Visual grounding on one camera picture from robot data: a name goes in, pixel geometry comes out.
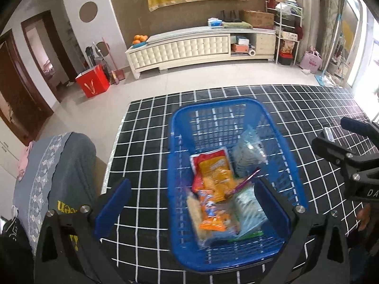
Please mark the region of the person's right hand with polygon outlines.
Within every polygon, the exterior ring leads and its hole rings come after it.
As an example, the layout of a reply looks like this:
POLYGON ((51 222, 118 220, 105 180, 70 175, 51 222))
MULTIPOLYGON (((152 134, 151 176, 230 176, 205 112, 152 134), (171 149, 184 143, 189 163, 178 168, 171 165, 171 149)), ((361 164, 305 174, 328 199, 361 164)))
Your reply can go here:
POLYGON ((359 222, 358 230, 370 235, 378 222, 378 202, 367 203, 358 212, 356 220, 359 222))

